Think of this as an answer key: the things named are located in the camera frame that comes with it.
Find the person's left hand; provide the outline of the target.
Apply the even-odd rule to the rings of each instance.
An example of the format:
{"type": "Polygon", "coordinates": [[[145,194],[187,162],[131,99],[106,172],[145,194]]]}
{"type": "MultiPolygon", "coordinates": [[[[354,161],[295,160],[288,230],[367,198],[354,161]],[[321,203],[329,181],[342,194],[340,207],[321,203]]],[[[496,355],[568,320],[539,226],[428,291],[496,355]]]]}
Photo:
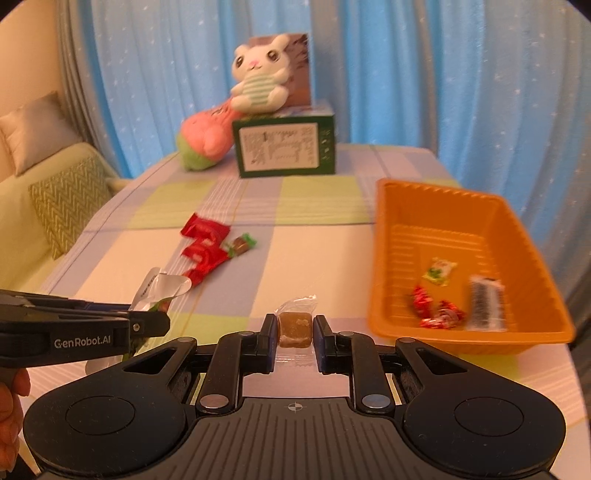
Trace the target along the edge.
{"type": "Polygon", "coordinates": [[[1,429],[1,470],[10,472],[19,452],[18,435],[23,425],[21,397],[30,394],[31,382],[28,371],[16,372],[12,385],[1,384],[0,429],[1,429]]]}

